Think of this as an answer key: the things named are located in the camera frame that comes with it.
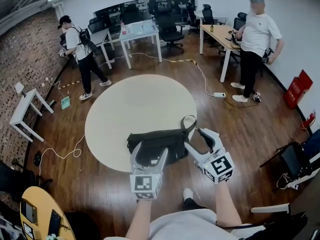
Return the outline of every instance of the yellow table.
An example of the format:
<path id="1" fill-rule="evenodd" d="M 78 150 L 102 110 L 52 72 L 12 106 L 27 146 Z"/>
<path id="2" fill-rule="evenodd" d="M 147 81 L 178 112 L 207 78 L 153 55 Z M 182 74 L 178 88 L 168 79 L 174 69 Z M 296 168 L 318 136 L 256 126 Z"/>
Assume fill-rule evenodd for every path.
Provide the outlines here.
<path id="1" fill-rule="evenodd" d="M 33 232 L 40 232 L 41 239 L 45 240 L 46 236 L 48 235 L 51 212 L 52 210 L 55 210 L 61 216 L 61 225 L 70 228 L 70 230 L 65 230 L 65 228 L 61 227 L 59 230 L 59 237 L 62 237 L 65 240 L 76 239 L 74 232 L 72 231 L 71 226 L 66 216 L 64 215 L 64 212 L 61 210 L 53 197 L 49 195 L 45 190 L 37 186 L 31 186 L 23 193 L 22 198 L 36 207 L 37 213 L 37 224 L 33 224 L 25 216 L 22 215 L 20 205 L 20 219 L 22 228 L 24 228 L 24 223 L 26 223 L 30 228 L 33 229 Z M 32 238 L 29 236 L 26 236 L 26 238 L 28 240 L 32 240 Z"/>
<path id="2" fill-rule="evenodd" d="M 228 41 L 226 38 L 231 38 L 229 31 L 233 30 L 231 26 L 227 25 L 214 25 L 213 32 L 210 32 L 211 25 L 200 25 L 200 54 L 203 54 L 204 50 L 204 31 L 207 32 L 211 37 L 217 40 L 225 49 L 225 57 L 220 77 L 220 82 L 225 81 L 227 67 L 230 58 L 230 52 L 240 49 L 240 46 L 236 45 L 232 41 Z"/>

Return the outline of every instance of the black pants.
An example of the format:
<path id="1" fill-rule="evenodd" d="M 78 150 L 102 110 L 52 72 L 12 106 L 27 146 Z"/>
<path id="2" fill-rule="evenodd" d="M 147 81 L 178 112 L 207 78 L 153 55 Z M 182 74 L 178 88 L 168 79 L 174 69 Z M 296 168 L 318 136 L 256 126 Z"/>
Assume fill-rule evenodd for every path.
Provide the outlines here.
<path id="1" fill-rule="evenodd" d="M 249 98 L 254 91 L 256 73 L 261 66 L 261 57 L 252 52 L 240 50 L 240 66 L 241 66 L 241 79 L 240 84 L 245 86 L 243 96 Z"/>
<path id="2" fill-rule="evenodd" d="M 192 198 L 187 198 L 182 205 L 183 211 L 190 211 L 196 209 L 207 209 L 206 207 L 200 206 Z"/>
<path id="3" fill-rule="evenodd" d="M 91 52 L 87 57 L 80 59 L 78 61 L 79 69 L 82 77 L 82 84 L 86 94 L 91 93 L 91 75 L 90 71 L 95 73 L 102 82 L 108 81 L 108 78 L 105 77 L 104 73 L 98 67 L 94 54 Z"/>

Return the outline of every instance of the white sneaker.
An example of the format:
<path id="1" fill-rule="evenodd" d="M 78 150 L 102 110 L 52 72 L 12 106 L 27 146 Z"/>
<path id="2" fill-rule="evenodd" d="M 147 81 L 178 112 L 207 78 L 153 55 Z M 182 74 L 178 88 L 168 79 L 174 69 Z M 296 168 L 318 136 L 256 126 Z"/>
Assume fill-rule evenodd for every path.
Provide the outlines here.
<path id="1" fill-rule="evenodd" d="M 238 83 L 238 82 L 232 82 L 232 83 L 230 83 L 230 85 L 231 85 L 233 88 L 239 88 L 239 89 L 241 89 L 241 90 L 244 90 L 244 89 L 246 88 L 245 85 L 242 85 L 242 84 L 240 84 L 240 83 Z"/>
<path id="2" fill-rule="evenodd" d="M 232 95 L 232 99 L 236 102 L 248 102 L 248 98 L 244 97 L 243 95 Z"/>
<path id="3" fill-rule="evenodd" d="M 92 97 L 92 92 L 90 92 L 89 94 L 87 94 L 87 93 L 82 94 L 79 97 L 79 99 L 80 99 L 80 101 L 85 101 L 86 99 L 89 99 L 90 97 Z"/>
<path id="4" fill-rule="evenodd" d="M 110 80 L 108 80 L 108 81 L 106 81 L 106 82 L 101 82 L 101 83 L 99 83 L 99 85 L 100 85 L 101 87 L 110 86 L 110 85 L 112 85 L 112 82 L 111 82 Z"/>
<path id="5" fill-rule="evenodd" d="M 185 188 L 183 190 L 183 200 L 185 201 L 188 198 L 194 199 L 194 192 L 190 188 Z"/>

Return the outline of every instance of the round wooden table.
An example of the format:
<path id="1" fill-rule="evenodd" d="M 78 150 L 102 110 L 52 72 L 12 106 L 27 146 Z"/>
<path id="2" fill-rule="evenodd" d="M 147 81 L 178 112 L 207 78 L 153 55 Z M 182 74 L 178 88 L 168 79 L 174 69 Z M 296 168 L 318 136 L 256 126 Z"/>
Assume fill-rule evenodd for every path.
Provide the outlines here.
<path id="1" fill-rule="evenodd" d="M 72 231 L 71 226 L 66 216 L 64 215 L 64 212 L 54 200 L 54 198 L 45 190 L 37 186 L 31 186 L 23 193 L 22 198 L 36 207 L 37 214 L 37 224 L 31 223 L 25 216 L 22 215 L 20 204 L 20 219 L 22 230 L 24 230 L 25 223 L 33 229 L 33 234 L 35 234 L 35 231 L 40 232 L 41 239 L 44 240 L 46 236 L 48 236 L 51 212 L 52 210 L 55 210 L 62 218 L 61 225 L 64 225 L 70 229 L 65 230 L 63 227 L 61 227 L 59 230 L 59 237 L 63 237 L 65 240 L 76 240 L 74 232 Z M 28 240 L 33 240 L 28 235 L 26 235 L 26 238 Z"/>
<path id="2" fill-rule="evenodd" d="M 86 143 L 105 166 L 131 172 L 129 134 L 180 129 L 187 115 L 197 118 L 196 104 L 179 82 L 156 74 L 129 77 L 109 87 L 93 103 L 85 120 Z M 185 126 L 193 122 L 187 117 Z"/>

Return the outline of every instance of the wooden floor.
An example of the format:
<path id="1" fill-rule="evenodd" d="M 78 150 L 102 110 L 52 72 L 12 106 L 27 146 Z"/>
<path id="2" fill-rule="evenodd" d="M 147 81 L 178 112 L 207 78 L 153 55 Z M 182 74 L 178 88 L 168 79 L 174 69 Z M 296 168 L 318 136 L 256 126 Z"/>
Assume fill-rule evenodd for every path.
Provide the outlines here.
<path id="1" fill-rule="evenodd" d="M 157 46 L 150 39 L 132 42 L 131 52 L 147 53 L 157 56 Z M 234 103 L 231 96 L 240 94 L 240 90 L 230 86 L 238 81 L 240 69 L 229 63 L 224 83 L 220 83 L 222 67 L 218 49 L 204 44 L 203 55 L 199 54 L 199 36 L 195 33 L 187 35 L 183 40 L 185 53 L 178 50 L 168 52 L 162 48 L 162 56 L 170 60 L 195 60 L 207 78 L 210 93 L 225 92 L 227 100 L 233 107 L 221 98 L 208 96 L 204 90 L 204 79 L 199 69 L 192 62 L 172 63 L 133 55 L 130 59 L 132 70 L 128 69 L 125 58 L 116 59 L 112 64 L 112 72 L 106 65 L 101 68 L 109 74 L 113 83 L 140 74 L 157 74 L 170 77 L 183 84 L 192 94 L 197 108 L 199 128 L 208 128 L 220 133 L 222 143 L 236 166 L 234 176 L 228 181 L 228 186 L 235 206 L 244 223 L 261 221 L 264 216 L 250 215 L 249 209 L 259 206 L 270 206 L 288 203 L 299 194 L 293 189 L 278 190 L 272 177 L 270 167 L 259 168 L 259 165 L 269 159 L 275 149 L 284 146 L 290 138 L 304 141 L 307 134 L 300 130 L 301 118 L 296 110 L 289 110 L 283 101 L 283 91 L 268 75 L 257 76 L 256 91 L 262 96 L 262 103 L 253 107 L 244 107 Z M 115 47 L 115 56 L 123 56 L 119 43 Z M 81 78 L 77 69 L 67 68 L 62 74 L 61 86 Z M 42 136 L 44 143 L 37 139 L 31 145 L 27 167 L 38 174 L 39 168 L 33 165 L 34 154 L 39 150 L 54 148 L 60 156 L 65 156 L 73 150 L 75 144 L 84 135 L 86 116 L 95 99 L 106 89 L 99 87 L 100 80 L 92 74 L 93 97 L 81 102 L 83 94 L 81 83 L 62 89 L 65 96 L 70 97 L 71 106 L 61 110 L 61 94 L 53 89 L 49 101 L 58 101 L 54 114 L 44 112 L 35 131 Z M 252 101 L 245 106 L 255 105 Z M 191 141 L 201 151 L 206 145 L 198 134 Z M 107 236 L 125 236 L 133 217 L 136 199 L 130 190 L 129 174 L 112 170 L 91 154 L 85 139 L 78 145 L 82 154 L 74 158 L 72 154 L 65 160 L 55 156 L 52 150 L 47 151 L 41 164 L 41 176 L 52 178 L 50 194 L 56 199 L 64 211 L 84 211 L 92 216 L 101 231 L 101 238 Z M 195 200 L 202 206 L 215 209 L 214 184 L 194 166 L 189 156 L 179 162 L 167 166 L 164 172 L 163 186 L 159 197 L 152 205 L 151 218 L 174 213 L 180 210 L 182 191 L 186 187 L 197 190 L 201 201 L 195 194 Z"/>

